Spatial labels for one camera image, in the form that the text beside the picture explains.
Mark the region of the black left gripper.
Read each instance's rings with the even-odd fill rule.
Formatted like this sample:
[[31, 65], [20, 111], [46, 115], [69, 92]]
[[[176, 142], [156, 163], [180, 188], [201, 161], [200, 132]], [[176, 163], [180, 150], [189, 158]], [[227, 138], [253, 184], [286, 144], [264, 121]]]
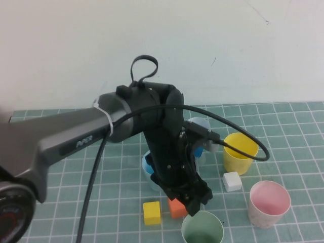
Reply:
[[186, 206], [190, 216], [213, 198], [207, 183], [199, 176], [194, 151], [209, 138], [208, 129], [187, 126], [172, 134], [160, 127], [144, 132], [150, 151], [153, 181], [170, 200], [177, 199]]

